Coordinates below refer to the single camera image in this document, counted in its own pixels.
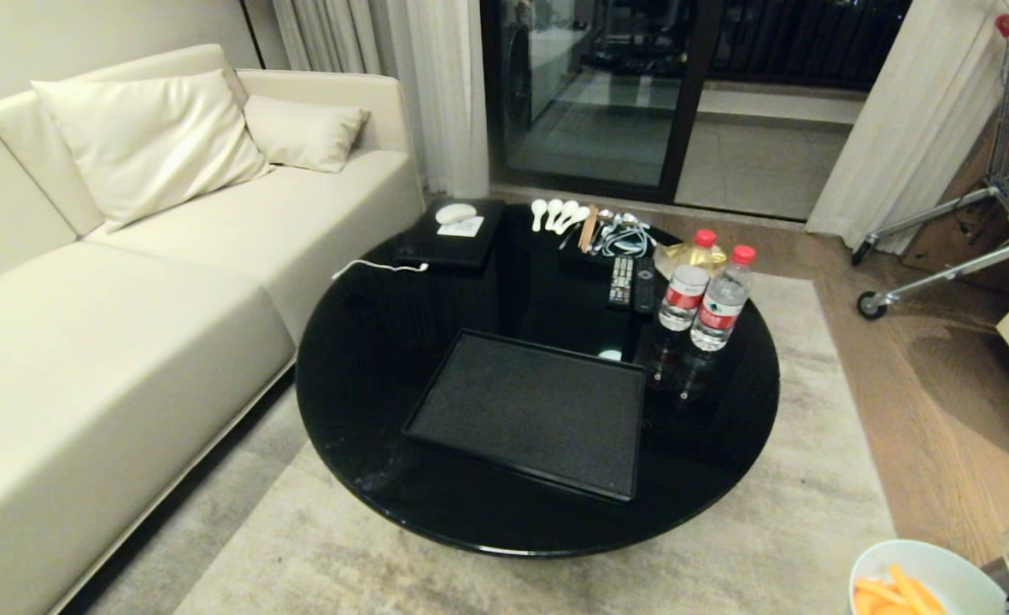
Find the red bottle cap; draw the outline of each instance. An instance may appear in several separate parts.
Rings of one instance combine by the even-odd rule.
[[[694,234],[694,244],[698,245],[699,248],[712,248],[712,244],[716,242],[716,234],[708,229],[698,229],[698,232]]]
[[[738,245],[732,250],[732,261],[736,265],[750,265],[755,260],[755,249],[750,245]]]

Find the white pillow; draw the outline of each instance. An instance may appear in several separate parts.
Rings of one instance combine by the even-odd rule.
[[[31,85],[105,215],[106,232],[270,169],[222,70]]]
[[[370,111],[250,97],[246,126],[269,161],[340,172]]]

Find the curtain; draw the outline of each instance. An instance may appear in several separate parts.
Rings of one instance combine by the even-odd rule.
[[[481,13],[477,0],[387,0],[396,70],[426,186],[488,195]]]
[[[861,117],[808,219],[856,248],[937,205],[1001,100],[1005,43],[996,0],[914,0]],[[877,249],[899,253],[914,231]]]
[[[364,0],[273,0],[293,70],[381,75]]]

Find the sliding glass door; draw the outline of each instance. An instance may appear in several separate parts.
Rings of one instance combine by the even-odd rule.
[[[721,5],[483,0],[493,177],[671,203]]]

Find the tv remote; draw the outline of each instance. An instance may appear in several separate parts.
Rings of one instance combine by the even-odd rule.
[[[619,256],[614,258],[614,269],[610,273],[610,291],[606,293],[606,304],[610,307],[629,307],[630,285],[633,285],[633,260]]]
[[[633,269],[633,311],[638,315],[656,312],[656,262],[639,258]]]

